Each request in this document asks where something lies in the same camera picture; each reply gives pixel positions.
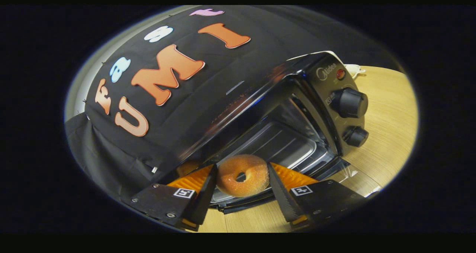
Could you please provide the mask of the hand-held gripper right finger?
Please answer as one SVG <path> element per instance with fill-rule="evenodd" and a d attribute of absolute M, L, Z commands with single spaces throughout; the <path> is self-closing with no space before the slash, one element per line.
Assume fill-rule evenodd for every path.
<path fill-rule="evenodd" d="M 272 191 L 291 227 L 321 227 L 367 202 L 334 180 L 318 181 L 275 163 L 267 166 Z"/>

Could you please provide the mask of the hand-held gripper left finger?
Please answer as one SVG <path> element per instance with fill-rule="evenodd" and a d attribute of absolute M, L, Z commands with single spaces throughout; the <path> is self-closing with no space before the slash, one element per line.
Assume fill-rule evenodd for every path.
<path fill-rule="evenodd" d="M 155 183 L 123 202 L 160 224 L 197 231 L 209 209 L 217 170 L 211 164 L 168 185 Z"/>

